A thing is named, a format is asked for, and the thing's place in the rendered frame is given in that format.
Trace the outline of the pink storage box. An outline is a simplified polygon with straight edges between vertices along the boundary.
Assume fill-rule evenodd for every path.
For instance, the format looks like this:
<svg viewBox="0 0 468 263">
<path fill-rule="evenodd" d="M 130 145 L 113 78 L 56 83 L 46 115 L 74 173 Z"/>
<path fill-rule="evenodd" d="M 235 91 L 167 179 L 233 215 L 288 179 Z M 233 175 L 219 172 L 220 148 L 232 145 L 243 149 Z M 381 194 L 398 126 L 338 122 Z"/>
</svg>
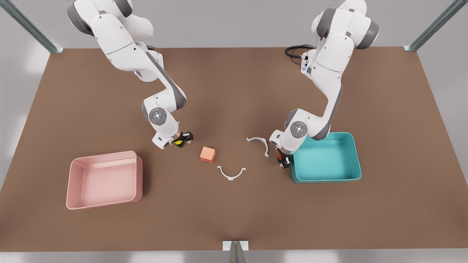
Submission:
<svg viewBox="0 0 468 263">
<path fill-rule="evenodd" d="M 134 151 L 80 157 L 70 164 L 66 207 L 86 210 L 143 197 L 143 161 Z"/>
</svg>

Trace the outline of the white curved bracket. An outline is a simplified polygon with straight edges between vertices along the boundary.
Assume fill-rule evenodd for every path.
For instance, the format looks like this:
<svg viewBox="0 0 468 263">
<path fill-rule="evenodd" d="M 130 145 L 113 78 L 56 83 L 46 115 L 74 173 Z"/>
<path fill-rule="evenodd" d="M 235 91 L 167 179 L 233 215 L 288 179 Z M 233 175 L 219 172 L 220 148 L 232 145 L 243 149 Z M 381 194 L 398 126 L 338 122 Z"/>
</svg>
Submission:
<svg viewBox="0 0 468 263">
<path fill-rule="evenodd" d="M 261 137 L 252 137 L 252 138 L 246 138 L 246 140 L 247 140 L 248 142 L 255 141 L 255 140 L 257 140 L 257 141 L 262 141 L 263 144 L 265 145 L 265 153 L 264 153 L 264 155 L 265 155 L 266 157 L 269 157 L 269 155 L 268 155 L 269 147 L 268 147 L 267 140 L 266 140 L 265 138 L 261 138 Z"/>
<path fill-rule="evenodd" d="M 243 171 L 246 171 L 246 168 L 241 168 L 241 171 L 236 175 L 236 176 L 229 176 L 229 175 L 226 175 L 222 169 L 221 166 L 217 166 L 217 168 L 220 170 L 221 172 L 221 175 L 223 175 L 225 178 L 227 178 L 229 181 L 233 181 L 234 179 L 238 178 L 242 173 Z"/>
</svg>

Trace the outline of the silver frame post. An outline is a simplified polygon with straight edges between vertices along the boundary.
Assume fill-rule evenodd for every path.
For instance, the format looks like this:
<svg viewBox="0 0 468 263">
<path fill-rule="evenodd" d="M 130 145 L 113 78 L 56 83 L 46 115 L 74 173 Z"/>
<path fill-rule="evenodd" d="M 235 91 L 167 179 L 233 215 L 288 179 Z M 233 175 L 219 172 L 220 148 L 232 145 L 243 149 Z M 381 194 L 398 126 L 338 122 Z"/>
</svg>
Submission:
<svg viewBox="0 0 468 263">
<path fill-rule="evenodd" d="M 249 250 L 248 241 L 223 241 L 223 251 L 229 251 L 228 263 L 248 263 L 244 251 Z"/>
<path fill-rule="evenodd" d="M 56 47 L 10 0 L 0 0 L 0 7 L 30 33 L 49 53 L 63 53 L 64 48 Z"/>
<path fill-rule="evenodd" d="M 455 14 L 457 14 L 461 8 L 463 8 L 468 3 L 468 0 L 453 0 L 453 2 L 446 7 L 445 10 L 431 23 L 431 25 L 426 28 L 411 43 L 410 45 L 403 46 L 404 51 L 406 52 L 416 52 L 418 51 L 439 29 L 443 27 Z"/>
</svg>

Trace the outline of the blue storage box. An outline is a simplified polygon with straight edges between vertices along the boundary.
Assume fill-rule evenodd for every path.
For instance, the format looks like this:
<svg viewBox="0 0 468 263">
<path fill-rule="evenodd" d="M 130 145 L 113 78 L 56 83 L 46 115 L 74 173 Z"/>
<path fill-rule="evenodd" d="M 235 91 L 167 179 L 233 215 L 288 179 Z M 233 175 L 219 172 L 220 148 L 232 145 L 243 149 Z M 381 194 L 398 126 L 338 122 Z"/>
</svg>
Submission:
<svg viewBox="0 0 468 263">
<path fill-rule="evenodd" d="M 291 178 L 295 183 L 343 183 L 362 176 L 351 133 L 329 133 L 320 141 L 307 137 L 293 154 Z"/>
</svg>

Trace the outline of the orange cube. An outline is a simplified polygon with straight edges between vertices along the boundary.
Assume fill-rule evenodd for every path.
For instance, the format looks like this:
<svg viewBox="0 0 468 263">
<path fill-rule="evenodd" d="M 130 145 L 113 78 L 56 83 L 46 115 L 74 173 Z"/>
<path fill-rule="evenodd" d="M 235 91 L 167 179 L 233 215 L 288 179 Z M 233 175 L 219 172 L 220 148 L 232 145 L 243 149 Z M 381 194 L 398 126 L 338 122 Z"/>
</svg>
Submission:
<svg viewBox="0 0 468 263">
<path fill-rule="evenodd" d="M 205 161 L 207 163 L 213 163 L 216 155 L 216 150 L 208 147 L 203 147 L 201 154 L 200 154 L 200 159 L 202 161 Z"/>
</svg>

